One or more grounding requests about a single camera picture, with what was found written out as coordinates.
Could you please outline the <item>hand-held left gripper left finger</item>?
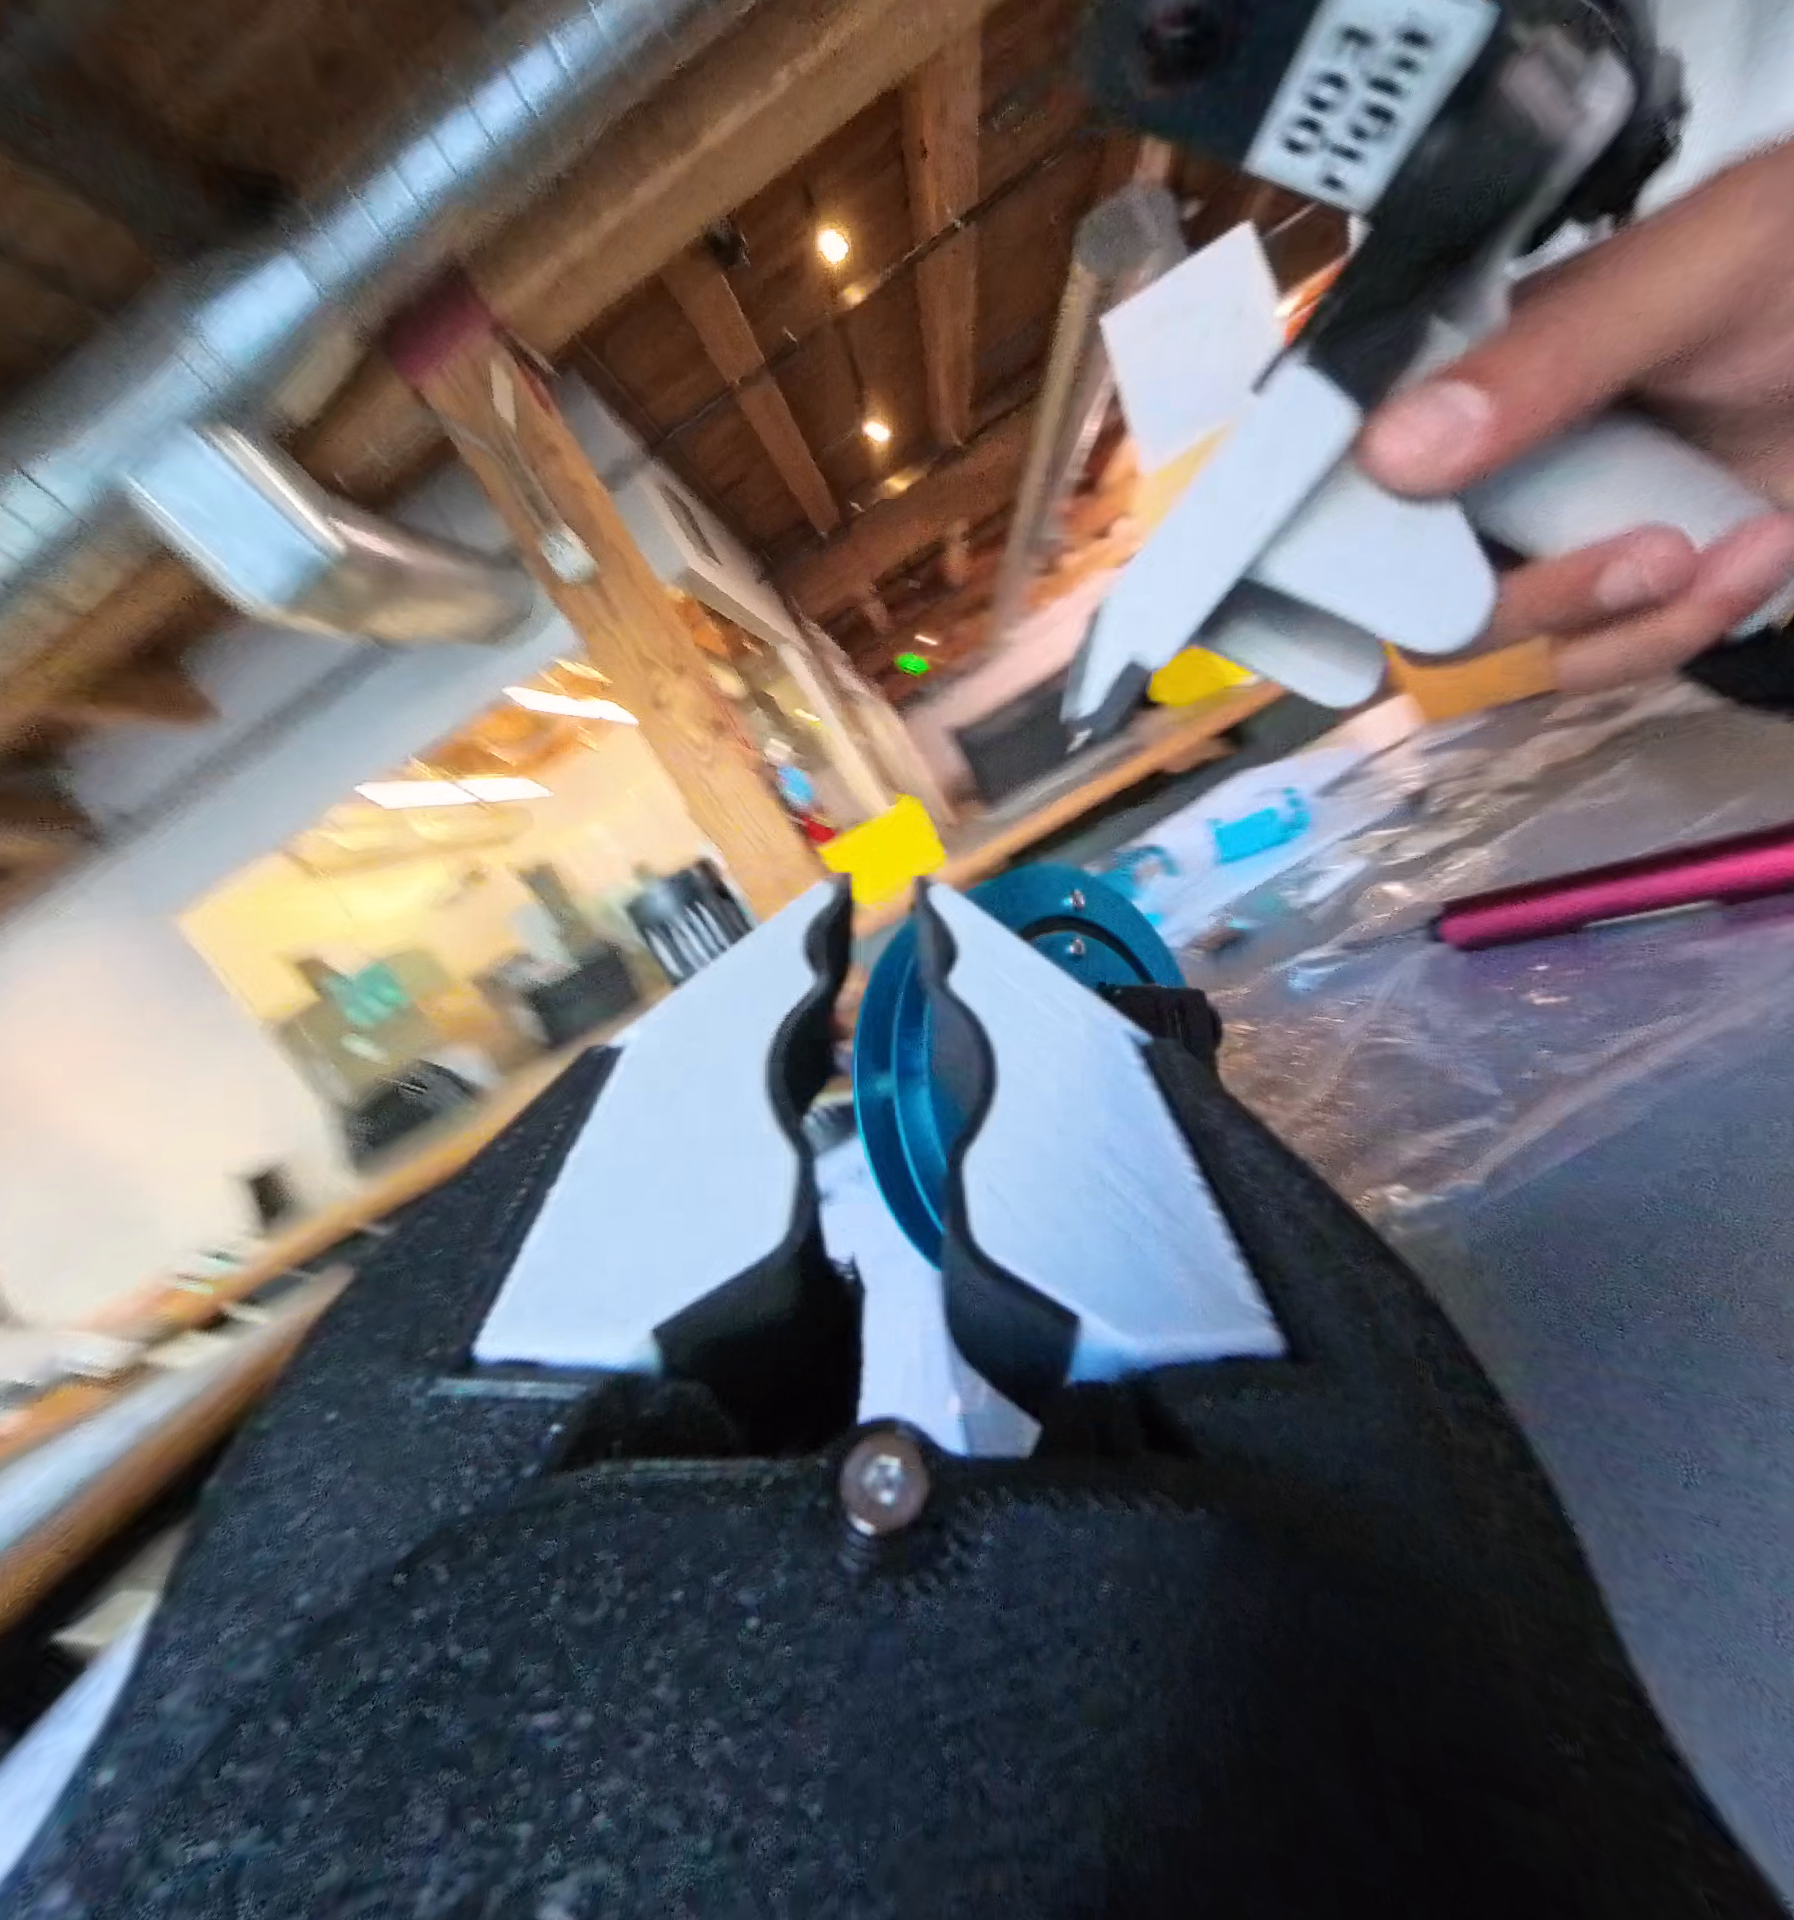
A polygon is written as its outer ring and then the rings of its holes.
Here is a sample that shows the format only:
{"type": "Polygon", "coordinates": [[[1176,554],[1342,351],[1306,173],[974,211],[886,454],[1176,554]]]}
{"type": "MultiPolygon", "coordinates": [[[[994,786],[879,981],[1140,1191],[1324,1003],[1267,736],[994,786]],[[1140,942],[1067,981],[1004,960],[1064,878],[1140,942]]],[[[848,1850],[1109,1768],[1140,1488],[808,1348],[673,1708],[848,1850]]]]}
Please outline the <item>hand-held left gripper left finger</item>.
{"type": "Polygon", "coordinates": [[[814,881],[603,1054],[471,1338],[478,1395],[699,1388],[741,1447],[853,1426],[859,1285],[823,1244],[808,1137],[848,969],[853,881],[814,881]]]}

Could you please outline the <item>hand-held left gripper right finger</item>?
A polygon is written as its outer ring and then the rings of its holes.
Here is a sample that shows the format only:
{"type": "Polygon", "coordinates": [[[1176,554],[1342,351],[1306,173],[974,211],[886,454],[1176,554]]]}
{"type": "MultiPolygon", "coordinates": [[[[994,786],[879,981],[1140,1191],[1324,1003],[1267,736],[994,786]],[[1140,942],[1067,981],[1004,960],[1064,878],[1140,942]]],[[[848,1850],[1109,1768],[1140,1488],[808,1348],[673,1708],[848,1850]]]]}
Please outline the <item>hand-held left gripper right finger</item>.
{"type": "Polygon", "coordinates": [[[966,891],[920,881],[920,1003],[956,1447],[1038,1447],[1067,1388],[1294,1355],[1153,1042],[1109,999],[966,891]]]}

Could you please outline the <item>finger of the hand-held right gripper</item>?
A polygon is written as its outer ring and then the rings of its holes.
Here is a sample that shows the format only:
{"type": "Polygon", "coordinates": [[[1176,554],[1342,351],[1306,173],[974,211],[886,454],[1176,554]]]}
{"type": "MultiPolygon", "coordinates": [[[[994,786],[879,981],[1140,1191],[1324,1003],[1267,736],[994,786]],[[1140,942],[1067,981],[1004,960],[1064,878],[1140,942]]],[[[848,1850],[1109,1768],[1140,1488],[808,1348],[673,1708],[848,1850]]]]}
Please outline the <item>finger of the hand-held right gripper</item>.
{"type": "Polygon", "coordinates": [[[1177,461],[1245,415],[1283,351],[1277,274],[1251,223],[1150,278],[1100,322],[1140,470],[1177,461]]]}
{"type": "Polygon", "coordinates": [[[1251,593],[1251,569],[1320,500],[1356,433],[1366,404],[1335,371],[1277,368],[1259,380],[1245,418],[1100,597],[1064,692],[1075,738],[1119,736],[1190,648],[1320,706],[1366,706],[1366,634],[1294,593],[1251,593]]]}

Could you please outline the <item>blue robot arm base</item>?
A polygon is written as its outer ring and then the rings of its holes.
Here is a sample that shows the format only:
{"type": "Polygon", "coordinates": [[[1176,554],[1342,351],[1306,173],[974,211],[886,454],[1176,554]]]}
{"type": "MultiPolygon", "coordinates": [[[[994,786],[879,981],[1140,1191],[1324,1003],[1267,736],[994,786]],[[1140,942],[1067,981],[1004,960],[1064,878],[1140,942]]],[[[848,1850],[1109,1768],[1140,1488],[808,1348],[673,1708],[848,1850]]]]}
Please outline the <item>blue robot arm base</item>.
{"type": "MultiPolygon", "coordinates": [[[[1119,1003],[1140,1038],[1220,1061],[1220,1010],[1199,999],[1168,933],[1109,881],[1026,861],[974,881],[974,908],[1026,942],[1051,969],[1119,1003]]],[[[920,981],[920,925],[904,919],[853,1010],[853,1125],[868,1182],[920,1260],[941,1260],[941,1188],[966,1101],[933,1072],[933,999],[920,981]]]]}

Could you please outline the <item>red electric screwdriver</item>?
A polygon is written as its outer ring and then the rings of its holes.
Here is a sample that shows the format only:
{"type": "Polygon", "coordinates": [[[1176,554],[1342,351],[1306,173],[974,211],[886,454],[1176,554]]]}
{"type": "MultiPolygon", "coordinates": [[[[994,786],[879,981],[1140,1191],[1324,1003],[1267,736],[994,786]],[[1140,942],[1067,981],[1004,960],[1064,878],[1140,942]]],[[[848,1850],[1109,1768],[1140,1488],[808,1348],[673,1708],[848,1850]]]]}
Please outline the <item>red electric screwdriver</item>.
{"type": "Polygon", "coordinates": [[[1739,908],[1739,902],[1784,902],[1784,891],[1794,891],[1794,824],[1602,861],[1578,878],[1464,891],[1464,902],[1445,902],[1425,933],[1445,947],[1523,947],[1523,942],[1561,942],[1597,925],[1641,925],[1641,919],[1739,908]]]}

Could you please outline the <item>grey desk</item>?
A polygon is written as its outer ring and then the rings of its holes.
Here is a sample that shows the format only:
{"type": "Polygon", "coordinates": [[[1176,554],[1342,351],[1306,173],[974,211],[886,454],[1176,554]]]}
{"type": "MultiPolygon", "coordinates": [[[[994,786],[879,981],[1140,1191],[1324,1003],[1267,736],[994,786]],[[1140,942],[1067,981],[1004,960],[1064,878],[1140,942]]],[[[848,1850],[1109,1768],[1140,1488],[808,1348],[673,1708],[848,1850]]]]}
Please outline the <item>grey desk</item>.
{"type": "Polygon", "coordinates": [[[1794,1042],[1374,1224],[1528,1420],[1650,1698],[1794,1906],[1794,1042]]]}

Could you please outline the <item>person's right hand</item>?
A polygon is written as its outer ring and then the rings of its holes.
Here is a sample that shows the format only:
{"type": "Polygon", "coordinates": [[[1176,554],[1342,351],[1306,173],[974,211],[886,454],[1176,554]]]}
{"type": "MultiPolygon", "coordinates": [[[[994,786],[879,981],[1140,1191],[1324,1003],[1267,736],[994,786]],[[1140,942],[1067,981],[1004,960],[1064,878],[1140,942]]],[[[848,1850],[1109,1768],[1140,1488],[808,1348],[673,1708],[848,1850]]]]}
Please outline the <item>person's right hand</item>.
{"type": "Polygon", "coordinates": [[[1550,648],[1552,692],[1670,678],[1794,580],[1794,138],[1523,278],[1486,351],[1366,418],[1366,470],[1384,496],[1464,496],[1618,400],[1774,513],[1705,550],[1641,527],[1517,569],[1486,649],[1550,648]]]}

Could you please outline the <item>silver vertical pipe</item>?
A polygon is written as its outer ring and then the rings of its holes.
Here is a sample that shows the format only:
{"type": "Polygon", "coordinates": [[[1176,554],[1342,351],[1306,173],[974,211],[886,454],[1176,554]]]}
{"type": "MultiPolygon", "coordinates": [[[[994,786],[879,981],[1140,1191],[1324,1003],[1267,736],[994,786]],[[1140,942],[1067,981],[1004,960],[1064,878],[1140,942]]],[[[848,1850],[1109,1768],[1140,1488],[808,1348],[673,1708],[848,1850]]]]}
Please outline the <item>silver vertical pipe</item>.
{"type": "Polygon", "coordinates": [[[1119,393],[1100,322],[1136,302],[1150,278],[1168,278],[1177,256],[1190,256],[1177,199],[1176,181],[1150,181],[1150,173],[1136,173],[1075,223],[1051,359],[1038,393],[1038,433],[1026,433],[1026,470],[1013,500],[1013,543],[1004,543],[1013,597],[1026,597],[1026,580],[1046,577],[1064,500],[1075,496],[1075,470],[1119,393]]]}

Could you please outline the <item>white foam sheet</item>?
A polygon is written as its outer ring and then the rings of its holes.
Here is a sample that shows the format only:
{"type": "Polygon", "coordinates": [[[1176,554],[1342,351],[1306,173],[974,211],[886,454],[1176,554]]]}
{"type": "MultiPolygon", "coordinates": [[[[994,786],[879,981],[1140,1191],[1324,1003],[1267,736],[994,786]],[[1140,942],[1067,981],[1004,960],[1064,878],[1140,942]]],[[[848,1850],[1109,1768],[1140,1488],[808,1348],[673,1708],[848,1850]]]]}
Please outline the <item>white foam sheet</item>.
{"type": "Polygon", "coordinates": [[[1199,947],[1215,925],[1227,925],[1236,902],[1342,852],[1399,804],[1407,786],[1374,746],[1306,746],[1190,797],[1119,842],[1092,878],[1136,902],[1168,947],[1199,947]]]}

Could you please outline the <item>open laptop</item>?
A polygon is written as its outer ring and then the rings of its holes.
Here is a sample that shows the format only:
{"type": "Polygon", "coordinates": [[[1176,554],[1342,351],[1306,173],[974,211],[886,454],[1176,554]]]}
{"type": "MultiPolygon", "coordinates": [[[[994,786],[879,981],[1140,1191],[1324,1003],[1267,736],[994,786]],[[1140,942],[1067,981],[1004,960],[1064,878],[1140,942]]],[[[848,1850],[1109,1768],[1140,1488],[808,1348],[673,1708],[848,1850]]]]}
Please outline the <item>open laptop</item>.
{"type": "Polygon", "coordinates": [[[1064,716],[1064,698],[1067,698],[1067,678],[1046,678],[953,736],[980,804],[1004,804],[1051,778],[1092,738],[1064,716]]]}

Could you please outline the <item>clear plastic bag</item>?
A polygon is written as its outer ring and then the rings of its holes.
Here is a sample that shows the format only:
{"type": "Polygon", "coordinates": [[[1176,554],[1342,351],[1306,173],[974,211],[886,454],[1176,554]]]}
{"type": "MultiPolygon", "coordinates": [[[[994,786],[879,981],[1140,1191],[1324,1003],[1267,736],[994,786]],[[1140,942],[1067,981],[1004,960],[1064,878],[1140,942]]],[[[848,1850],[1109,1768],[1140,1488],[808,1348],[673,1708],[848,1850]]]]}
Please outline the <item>clear plastic bag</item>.
{"type": "Polygon", "coordinates": [[[1378,759],[1407,804],[1177,960],[1220,1082],[1366,1214],[1449,1214],[1794,1042],[1794,902],[1445,947],[1445,902],[1794,824],[1794,716],[1523,698],[1378,759]]]}

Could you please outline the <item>wooden post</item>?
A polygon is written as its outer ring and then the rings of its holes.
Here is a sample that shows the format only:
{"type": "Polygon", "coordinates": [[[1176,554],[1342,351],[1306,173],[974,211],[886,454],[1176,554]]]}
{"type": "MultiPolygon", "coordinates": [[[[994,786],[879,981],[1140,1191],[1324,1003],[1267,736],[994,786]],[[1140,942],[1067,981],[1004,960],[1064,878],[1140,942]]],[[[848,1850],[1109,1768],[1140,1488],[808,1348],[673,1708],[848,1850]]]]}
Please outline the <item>wooden post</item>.
{"type": "Polygon", "coordinates": [[[399,380],[455,436],[524,577],[550,593],[645,746],[769,925],[823,881],[673,580],[645,569],[571,418],[463,274],[433,278],[385,337],[399,380]]]}

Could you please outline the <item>silver duct branch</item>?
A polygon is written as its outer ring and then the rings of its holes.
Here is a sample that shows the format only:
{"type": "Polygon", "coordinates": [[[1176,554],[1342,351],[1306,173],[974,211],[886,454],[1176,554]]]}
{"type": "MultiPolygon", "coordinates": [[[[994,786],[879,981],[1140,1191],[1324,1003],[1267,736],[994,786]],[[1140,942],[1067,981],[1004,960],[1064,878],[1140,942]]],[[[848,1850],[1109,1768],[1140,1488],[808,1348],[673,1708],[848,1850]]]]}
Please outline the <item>silver duct branch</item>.
{"type": "Polygon", "coordinates": [[[177,433],[124,496],[170,554],[267,632],[501,648],[537,618],[521,554],[409,535],[234,418],[177,433]]]}

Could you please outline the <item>silver ventilation duct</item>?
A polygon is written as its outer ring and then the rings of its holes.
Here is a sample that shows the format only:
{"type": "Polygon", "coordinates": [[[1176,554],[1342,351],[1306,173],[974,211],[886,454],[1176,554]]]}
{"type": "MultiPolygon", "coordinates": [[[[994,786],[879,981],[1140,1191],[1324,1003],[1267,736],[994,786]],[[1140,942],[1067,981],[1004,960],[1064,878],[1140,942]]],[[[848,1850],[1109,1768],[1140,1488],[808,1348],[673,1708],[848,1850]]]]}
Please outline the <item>silver ventilation duct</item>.
{"type": "Polygon", "coordinates": [[[285,400],[338,337],[385,330],[741,16],[734,0],[501,9],[314,199],[154,278],[0,415],[0,618],[92,569],[154,454],[285,400]]]}

